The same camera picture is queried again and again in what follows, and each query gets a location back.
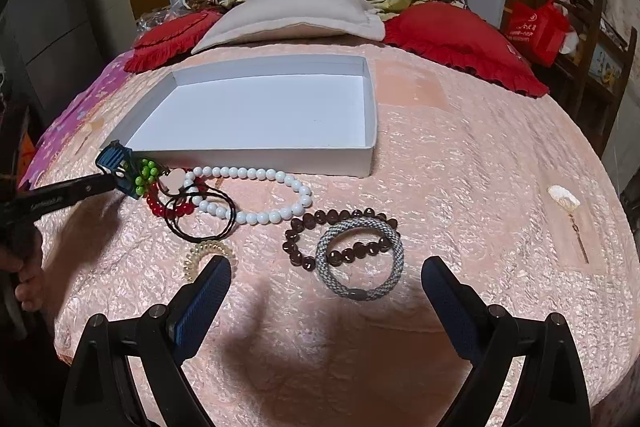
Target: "quilted bedspread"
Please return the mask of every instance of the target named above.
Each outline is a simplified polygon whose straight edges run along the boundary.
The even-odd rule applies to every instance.
[[[197,356],[183,366],[215,424],[436,425],[470,366],[456,356],[420,286],[420,267],[430,255],[441,256],[485,302],[500,303],[513,315],[564,314],[590,402],[603,399],[638,355],[640,266],[602,164],[560,107],[549,96],[526,98],[353,38],[218,48],[171,68],[278,54],[367,59],[379,119],[372,174],[299,177],[313,190],[313,209],[372,206],[395,217],[404,272],[385,298],[348,301],[333,295],[316,273],[290,265],[280,247],[286,223],[239,227],[224,241],[237,261],[229,293]],[[101,100],[87,118],[104,123],[82,126],[38,184],[94,172],[98,147],[111,129],[169,70],[133,76]],[[233,125],[216,121],[215,104],[193,110],[202,112],[211,132]],[[304,124],[280,118],[284,125]],[[574,217],[584,253],[568,214],[547,192],[551,185],[580,201]],[[292,203],[290,189],[273,182],[225,179],[222,190],[241,208]],[[82,204],[38,224],[48,263],[65,253],[60,245],[71,232],[60,230],[67,221],[65,230],[84,231],[79,251],[97,250],[60,303],[56,347],[68,356],[92,314],[123,319],[169,301],[185,282],[182,266],[190,249],[144,200],[113,200],[105,213],[94,209],[89,217],[80,212]],[[108,214],[113,234],[97,237],[92,230]],[[222,226],[199,212],[181,223],[194,235]],[[300,249],[311,255],[321,233],[303,234]],[[386,279],[390,266],[386,253],[335,271],[349,286],[367,288]],[[489,425],[504,418],[521,367],[521,360],[512,364]],[[147,413],[162,423],[138,360],[132,369]]]

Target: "white bead necklace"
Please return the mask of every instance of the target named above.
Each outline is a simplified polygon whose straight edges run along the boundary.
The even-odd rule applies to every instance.
[[[302,216],[305,213],[305,208],[313,204],[311,198],[311,188],[297,179],[293,174],[287,174],[283,171],[276,171],[275,169],[245,169],[244,167],[196,167],[193,171],[187,172],[184,175],[184,187],[187,192],[197,192],[197,187],[192,187],[193,181],[196,178],[240,178],[241,180],[269,180],[277,181],[278,183],[284,183],[287,187],[291,187],[294,192],[300,194],[298,201],[291,206],[283,206],[280,209],[274,208],[273,210],[263,210],[261,212],[245,212],[238,210],[236,212],[236,223],[238,225],[266,225],[268,223],[279,223],[283,219],[291,219],[293,216]],[[191,203],[195,204],[201,212],[206,212],[212,216],[218,216],[220,219],[230,219],[231,210],[221,204],[214,203],[213,201],[207,201],[202,196],[194,196],[191,198]]]

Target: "gray braided bracelet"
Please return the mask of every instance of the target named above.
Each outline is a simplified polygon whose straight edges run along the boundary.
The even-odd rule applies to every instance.
[[[344,284],[338,281],[329,268],[329,263],[326,259],[326,250],[329,243],[334,240],[335,237],[343,232],[351,229],[376,229],[380,230],[385,237],[391,242],[393,249],[394,262],[391,268],[391,275],[377,288],[371,290],[362,290],[360,288],[347,288]],[[376,219],[375,217],[352,217],[351,219],[345,219],[340,221],[324,232],[324,235],[320,238],[318,246],[316,247],[316,268],[320,279],[327,285],[332,292],[340,297],[352,299],[354,301],[374,301],[380,299],[388,294],[398,284],[402,275],[402,268],[404,266],[404,247],[400,241],[399,235],[394,229],[392,229],[385,221]]]

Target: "red shopping bag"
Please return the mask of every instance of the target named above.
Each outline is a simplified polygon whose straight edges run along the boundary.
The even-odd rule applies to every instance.
[[[550,67],[569,31],[569,19],[554,7],[554,0],[533,9],[516,1],[507,38],[531,62]]]

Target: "screw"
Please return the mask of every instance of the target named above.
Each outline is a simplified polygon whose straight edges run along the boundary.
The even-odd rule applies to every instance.
[[[507,314],[507,310],[505,310],[500,304],[489,304],[489,313],[499,319],[500,317],[504,317]]]
[[[97,328],[102,324],[103,321],[104,321],[104,315],[102,315],[101,313],[97,313],[89,319],[89,325],[92,328]]]
[[[553,312],[551,315],[549,315],[549,317],[551,318],[553,324],[555,324],[556,326],[564,326],[566,324],[565,318],[557,312]]]
[[[149,315],[156,319],[158,317],[162,317],[165,311],[166,306],[164,304],[154,304],[149,308]]]

